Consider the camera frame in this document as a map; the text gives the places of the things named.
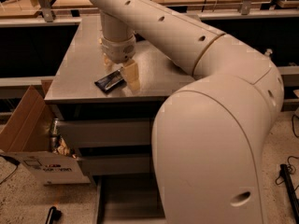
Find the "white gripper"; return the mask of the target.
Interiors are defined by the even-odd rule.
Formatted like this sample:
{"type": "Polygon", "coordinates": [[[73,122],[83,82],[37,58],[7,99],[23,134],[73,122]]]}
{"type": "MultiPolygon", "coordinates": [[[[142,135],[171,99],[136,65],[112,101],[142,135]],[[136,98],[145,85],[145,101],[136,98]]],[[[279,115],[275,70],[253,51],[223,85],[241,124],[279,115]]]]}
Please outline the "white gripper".
{"type": "Polygon", "coordinates": [[[135,37],[132,35],[125,41],[111,41],[104,36],[101,39],[102,48],[106,53],[104,55],[105,66],[112,66],[113,63],[124,63],[121,68],[122,77],[131,90],[138,90],[140,88],[138,64],[132,60],[135,55],[135,37]]]}

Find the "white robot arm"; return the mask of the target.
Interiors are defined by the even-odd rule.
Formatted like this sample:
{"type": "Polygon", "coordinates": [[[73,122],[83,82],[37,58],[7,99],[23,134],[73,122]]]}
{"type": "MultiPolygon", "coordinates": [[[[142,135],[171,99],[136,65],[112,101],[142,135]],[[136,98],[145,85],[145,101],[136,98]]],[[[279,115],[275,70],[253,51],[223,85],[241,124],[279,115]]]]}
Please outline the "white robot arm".
{"type": "Polygon", "coordinates": [[[195,81],[174,92],[152,129],[167,224],[267,224],[263,143],[283,104],[281,75],[259,51],[150,0],[90,0],[195,81]]]}

